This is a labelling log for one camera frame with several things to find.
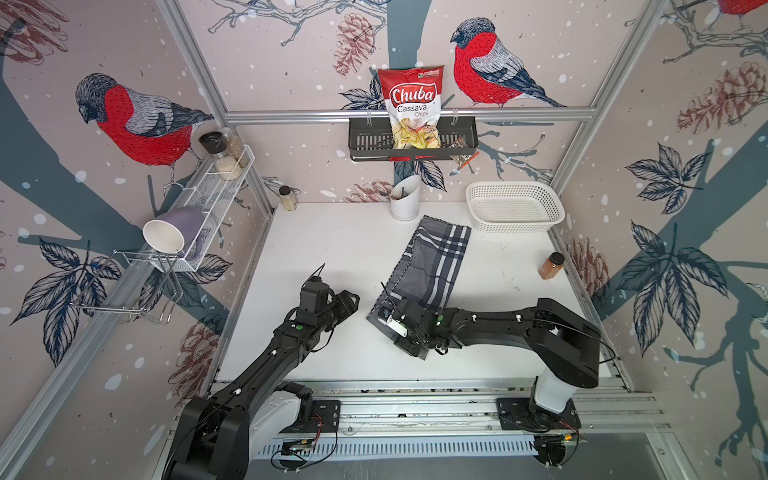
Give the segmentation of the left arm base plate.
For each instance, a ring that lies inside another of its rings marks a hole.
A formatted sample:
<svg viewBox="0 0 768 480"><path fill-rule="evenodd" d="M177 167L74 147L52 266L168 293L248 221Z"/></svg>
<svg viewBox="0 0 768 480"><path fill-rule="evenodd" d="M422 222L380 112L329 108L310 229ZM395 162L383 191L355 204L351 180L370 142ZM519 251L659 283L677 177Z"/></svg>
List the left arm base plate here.
<svg viewBox="0 0 768 480"><path fill-rule="evenodd" d="M338 400L313 400L302 403L297 420L282 433L334 433L338 430L341 402Z"/></svg>

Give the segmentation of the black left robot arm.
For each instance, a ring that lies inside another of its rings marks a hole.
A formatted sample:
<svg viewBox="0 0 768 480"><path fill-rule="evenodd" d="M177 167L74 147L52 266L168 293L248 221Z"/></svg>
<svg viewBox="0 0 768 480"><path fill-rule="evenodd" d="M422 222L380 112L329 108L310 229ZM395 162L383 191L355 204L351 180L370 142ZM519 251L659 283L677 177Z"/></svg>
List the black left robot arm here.
<svg viewBox="0 0 768 480"><path fill-rule="evenodd" d="M242 479L250 463L249 429L258 409L285 376L306 359L321 334L358 311L360 297L334 292L314 274L299 305L273 331L265 350L228 386L193 398L183 409L163 479Z"/></svg>

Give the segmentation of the grey plaid pillowcase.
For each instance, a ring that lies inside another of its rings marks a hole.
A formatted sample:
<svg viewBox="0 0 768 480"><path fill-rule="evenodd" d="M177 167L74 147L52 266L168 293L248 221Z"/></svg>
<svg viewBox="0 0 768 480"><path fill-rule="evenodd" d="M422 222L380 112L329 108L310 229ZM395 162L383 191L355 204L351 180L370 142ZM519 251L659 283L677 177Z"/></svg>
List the grey plaid pillowcase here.
<svg viewBox="0 0 768 480"><path fill-rule="evenodd" d="M382 293L367 320L385 334L377 320L377 308L386 301L397 305L402 300L413 300L423 308L443 309L458 278L471 234L469 226L423 216L389 279L382 284Z"/></svg>

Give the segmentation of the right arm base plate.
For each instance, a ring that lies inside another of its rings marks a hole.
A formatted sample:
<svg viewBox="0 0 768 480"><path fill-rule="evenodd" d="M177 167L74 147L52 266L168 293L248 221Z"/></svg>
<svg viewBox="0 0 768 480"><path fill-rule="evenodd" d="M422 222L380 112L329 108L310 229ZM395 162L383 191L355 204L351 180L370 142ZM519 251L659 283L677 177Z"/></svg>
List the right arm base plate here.
<svg viewBox="0 0 768 480"><path fill-rule="evenodd" d="M564 428L580 430L581 421L572 399L566 403L562 413L552 413L534 404L531 398L507 397L496 400L497 418L503 430L520 430L544 434Z"/></svg>

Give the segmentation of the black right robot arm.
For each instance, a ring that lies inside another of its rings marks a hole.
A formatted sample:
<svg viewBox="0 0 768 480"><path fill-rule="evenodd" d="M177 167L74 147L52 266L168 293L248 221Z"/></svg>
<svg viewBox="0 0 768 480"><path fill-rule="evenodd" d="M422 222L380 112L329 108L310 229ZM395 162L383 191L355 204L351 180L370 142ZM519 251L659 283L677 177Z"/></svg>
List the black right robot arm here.
<svg viewBox="0 0 768 480"><path fill-rule="evenodd" d="M545 365L535 381L528 409L561 415L579 389L599 385L602 336L594 325L551 298L514 311L430 309L414 300L383 300L369 319L395 346L424 360L434 351L496 345L534 352Z"/></svg>

